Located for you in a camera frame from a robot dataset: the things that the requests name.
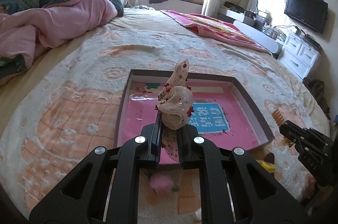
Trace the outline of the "yellow item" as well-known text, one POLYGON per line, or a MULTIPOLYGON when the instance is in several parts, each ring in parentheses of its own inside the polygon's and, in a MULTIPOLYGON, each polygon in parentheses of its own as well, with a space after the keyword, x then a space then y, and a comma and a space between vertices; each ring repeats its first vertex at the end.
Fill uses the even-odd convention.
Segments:
POLYGON ((263 160, 257 160, 257 162, 270 174, 275 172, 274 165, 274 154, 272 152, 268 153, 263 160))

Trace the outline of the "pink pompom hair clip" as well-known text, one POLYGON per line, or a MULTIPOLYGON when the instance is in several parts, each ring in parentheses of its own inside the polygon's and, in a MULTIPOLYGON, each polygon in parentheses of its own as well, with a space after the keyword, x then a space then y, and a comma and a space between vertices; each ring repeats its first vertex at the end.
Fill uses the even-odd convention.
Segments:
POLYGON ((154 174, 150 178, 150 187, 156 194, 164 194, 167 192, 178 192, 179 186, 174 183, 172 178, 166 174, 154 174))

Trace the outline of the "pink speckled bow scrunchie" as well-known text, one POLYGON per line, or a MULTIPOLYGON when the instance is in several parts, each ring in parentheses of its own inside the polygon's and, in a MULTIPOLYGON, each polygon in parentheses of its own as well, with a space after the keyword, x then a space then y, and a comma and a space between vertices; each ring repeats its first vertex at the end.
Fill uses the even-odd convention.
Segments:
POLYGON ((179 161, 177 133, 187 125, 194 111, 193 94, 186 86, 189 71, 189 61, 186 58, 179 60, 170 78, 158 94, 155 109, 161 113, 164 124, 162 147, 174 162, 179 161))

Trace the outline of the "white drawer cabinet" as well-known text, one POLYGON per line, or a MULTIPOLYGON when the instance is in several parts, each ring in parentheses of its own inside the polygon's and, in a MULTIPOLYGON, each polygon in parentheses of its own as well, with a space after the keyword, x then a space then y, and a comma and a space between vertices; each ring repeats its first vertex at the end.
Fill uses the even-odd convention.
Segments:
POLYGON ((277 60, 302 81, 305 77, 314 75, 321 54, 302 38, 289 32, 277 60))

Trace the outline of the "cream peach bed blanket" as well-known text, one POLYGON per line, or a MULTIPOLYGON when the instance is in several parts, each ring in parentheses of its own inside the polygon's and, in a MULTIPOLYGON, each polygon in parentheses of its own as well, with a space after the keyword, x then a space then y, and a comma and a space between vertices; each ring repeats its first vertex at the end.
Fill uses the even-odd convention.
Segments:
POLYGON ((114 146, 132 69, 171 71, 182 58, 190 72, 237 79, 274 134, 259 147, 242 124, 210 139, 228 150, 242 146, 257 159, 274 154, 276 179, 300 200, 309 172, 271 114, 279 109, 300 127, 329 134, 327 117, 302 82, 266 52, 200 37, 160 11, 131 9, 50 50, 1 87, 1 185, 23 216, 96 146, 114 146))

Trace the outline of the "white bed footboard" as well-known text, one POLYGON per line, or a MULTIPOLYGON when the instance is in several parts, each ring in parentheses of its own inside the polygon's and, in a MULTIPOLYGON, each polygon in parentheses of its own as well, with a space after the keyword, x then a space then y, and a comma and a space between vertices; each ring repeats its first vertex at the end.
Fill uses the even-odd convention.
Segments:
POLYGON ((281 47, 277 43, 277 41, 267 36, 263 32, 237 20, 234 21, 233 25, 236 26, 245 35, 253 39, 256 43, 264 46, 267 50, 271 52, 271 54, 278 55, 281 51, 281 47))

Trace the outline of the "black flat television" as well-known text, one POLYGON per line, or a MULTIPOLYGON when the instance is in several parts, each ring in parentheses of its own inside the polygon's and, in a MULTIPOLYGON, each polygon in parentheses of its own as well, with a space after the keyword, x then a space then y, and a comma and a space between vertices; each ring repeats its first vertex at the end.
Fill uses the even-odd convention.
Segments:
POLYGON ((328 4, 323 0, 286 0, 284 14, 323 34, 328 19, 328 4))

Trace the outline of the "red pink patterned blanket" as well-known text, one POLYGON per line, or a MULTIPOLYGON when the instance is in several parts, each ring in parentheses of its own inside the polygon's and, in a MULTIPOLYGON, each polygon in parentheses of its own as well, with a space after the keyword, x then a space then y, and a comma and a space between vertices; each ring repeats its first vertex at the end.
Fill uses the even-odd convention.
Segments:
POLYGON ((200 37, 211 38, 226 44, 269 53, 267 48, 256 43, 256 41, 245 35, 231 23, 201 14, 186 14, 173 10, 161 10, 161 12, 172 18, 182 27, 195 32, 200 37))

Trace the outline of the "pink quilt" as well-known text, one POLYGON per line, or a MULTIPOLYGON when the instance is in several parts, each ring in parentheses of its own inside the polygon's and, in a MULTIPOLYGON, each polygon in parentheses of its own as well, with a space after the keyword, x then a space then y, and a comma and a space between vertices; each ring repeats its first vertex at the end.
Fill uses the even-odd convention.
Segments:
POLYGON ((13 14, 1 13, 1 68, 29 69, 43 50, 117 17, 111 0, 69 0, 13 14))

